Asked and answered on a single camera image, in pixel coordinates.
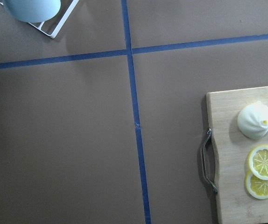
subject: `brown surface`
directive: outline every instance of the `brown surface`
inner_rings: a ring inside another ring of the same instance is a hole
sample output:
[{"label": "brown surface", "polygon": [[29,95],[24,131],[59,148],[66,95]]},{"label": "brown surface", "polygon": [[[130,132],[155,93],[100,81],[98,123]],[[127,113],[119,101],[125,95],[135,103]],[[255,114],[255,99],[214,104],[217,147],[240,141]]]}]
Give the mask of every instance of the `brown surface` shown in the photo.
[{"label": "brown surface", "polygon": [[[265,1],[127,3],[132,47],[268,33]],[[125,47],[120,0],[80,0],[54,40],[0,6],[0,63]],[[152,223],[216,224],[205,94],[268,85],[268,41],[134,66]],[[0,70],[0,223],[145,223],[126,56]]]}]

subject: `lemon slice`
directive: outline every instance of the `lemon slice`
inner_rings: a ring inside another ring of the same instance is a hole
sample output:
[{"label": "lemon slice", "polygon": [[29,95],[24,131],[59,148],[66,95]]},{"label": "lemon slice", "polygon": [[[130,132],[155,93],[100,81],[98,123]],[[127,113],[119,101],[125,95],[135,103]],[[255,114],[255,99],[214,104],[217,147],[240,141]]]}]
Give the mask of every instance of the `lemon slice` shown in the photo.
[{"label": "lemon slice", "polygon": [[249,194],[257,199],[268,198],[268,181],[257,178],[251,171],[246,175],[245,187]]},{"label": "lemon slice", "polygon": [[261,145],[254,148],[248,157],[251,172],[258,178],[268,180],[268,146]]}]

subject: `light blue bowl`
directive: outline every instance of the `light blue bowl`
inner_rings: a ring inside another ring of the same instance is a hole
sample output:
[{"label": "light blue bowl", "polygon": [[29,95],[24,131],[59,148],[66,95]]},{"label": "light blue bowl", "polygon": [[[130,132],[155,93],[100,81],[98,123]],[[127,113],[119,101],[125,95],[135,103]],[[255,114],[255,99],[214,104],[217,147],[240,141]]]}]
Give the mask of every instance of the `light blue bowl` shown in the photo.
[{"label": "light blue bowl", "polygon": [[3,6],[17,20],[43,22],[54,17],[60,9],[60,0],[3,0]]}]

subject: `metal handle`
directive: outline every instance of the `metal handle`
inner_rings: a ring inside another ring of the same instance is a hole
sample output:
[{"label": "metal handle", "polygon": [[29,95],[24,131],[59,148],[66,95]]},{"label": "metal handle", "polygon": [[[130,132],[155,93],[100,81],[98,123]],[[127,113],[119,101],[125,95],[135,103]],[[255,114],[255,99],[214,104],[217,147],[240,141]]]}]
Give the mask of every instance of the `metal handle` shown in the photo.
[{"label": "metal handle", "polygon": [[208,178],[207,172],[206,172],[206,166],[205,166],[205,150],[206,150],[205,146],[209,141],[211,141],[211,138],[212,138],[212,129],[209,127],[209,129],[208,129],[208,131],[206,133],[205,141],[204,141],[203,146],[201,148],[201,152],[202,152],[203,168],[204,168],[205,178],[209,182],[209,184],[212,186],[214,193],[218,194],[217,186]]}]

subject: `bamboo board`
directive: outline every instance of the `bamboo board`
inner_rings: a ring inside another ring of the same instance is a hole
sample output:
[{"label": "bamboo board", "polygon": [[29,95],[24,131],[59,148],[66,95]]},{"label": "bamboo board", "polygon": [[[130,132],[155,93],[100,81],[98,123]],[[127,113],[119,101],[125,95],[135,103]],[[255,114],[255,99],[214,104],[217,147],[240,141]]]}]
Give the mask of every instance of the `bamboo board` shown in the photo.
[{"label": "bamboo board", "polygon": [[251,140],[242,134],[237,123],[240,110],[248,104],[261,101],[268,106],[268,86],[209,92],[206,97],[209,126],[213,130],[219,224],[268,223],[268,199],[253,198],[244,186],[248,153],[256,146],[268,145],[268,136]]}]

